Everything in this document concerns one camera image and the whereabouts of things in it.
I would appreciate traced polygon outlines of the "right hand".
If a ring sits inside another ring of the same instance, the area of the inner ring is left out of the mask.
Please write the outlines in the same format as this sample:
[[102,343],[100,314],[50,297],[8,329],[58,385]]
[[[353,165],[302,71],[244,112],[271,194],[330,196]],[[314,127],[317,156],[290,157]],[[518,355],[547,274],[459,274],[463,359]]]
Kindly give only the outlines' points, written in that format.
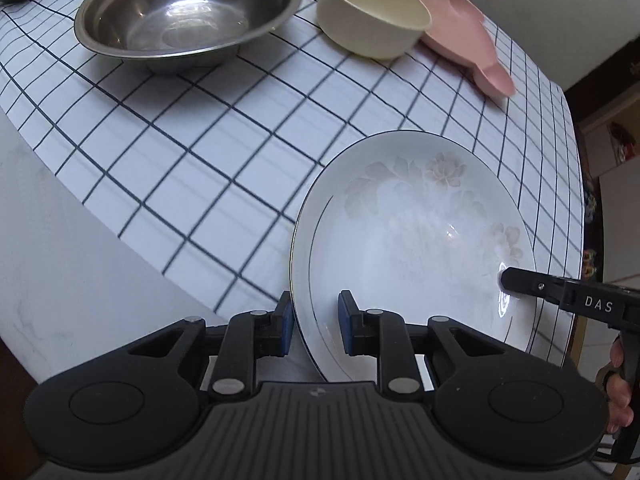
[[[624,364],[624,348],[619,339],[613,342],[610,351],[610,364],[621,368]],[[634,419],[634,411],[630,407],[631,386],[618,373],[611,375],[605,384],[608,396],[608,426],[606,432],[615,434],[620,428],[626,428]]]

